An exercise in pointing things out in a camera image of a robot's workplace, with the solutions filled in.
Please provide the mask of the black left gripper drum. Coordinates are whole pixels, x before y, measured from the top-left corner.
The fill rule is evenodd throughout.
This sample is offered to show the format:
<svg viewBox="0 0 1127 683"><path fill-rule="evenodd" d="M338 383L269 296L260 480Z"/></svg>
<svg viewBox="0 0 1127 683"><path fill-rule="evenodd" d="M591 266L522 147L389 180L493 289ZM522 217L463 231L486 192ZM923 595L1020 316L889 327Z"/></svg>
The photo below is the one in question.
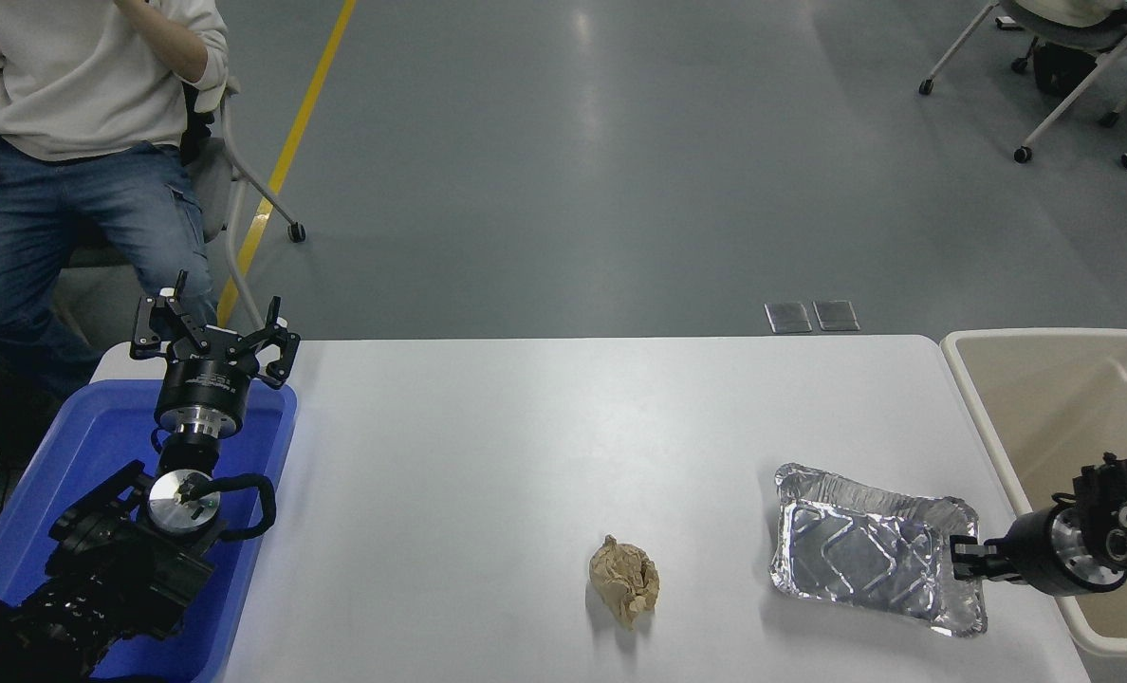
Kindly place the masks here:
<svg viewBox="0 0 1127 683"><path fill-rule="evenodd" d="M163 384L157 394L156 419L174 419L183 408L203 407L242 419L252 379L259 372L254 347L225 342L208 353L194 342L168 342Z"/></svg>

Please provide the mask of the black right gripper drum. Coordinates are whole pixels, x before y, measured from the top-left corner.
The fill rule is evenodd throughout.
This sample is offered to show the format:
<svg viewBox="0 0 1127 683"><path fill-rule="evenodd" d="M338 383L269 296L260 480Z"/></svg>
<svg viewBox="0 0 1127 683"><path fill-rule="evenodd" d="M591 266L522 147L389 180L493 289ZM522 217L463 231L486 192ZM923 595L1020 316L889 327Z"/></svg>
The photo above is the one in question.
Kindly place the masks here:
<svg viewBox="0 0 1127 683"><path fill-rule="evenodd" d="M990 539L994 549L986 562L986 578L1022 583L1040 592L1061 592L1061 561L1051 545L1051 523L1058 507L1030 511L1015 518L1005 536Z"/></svg>

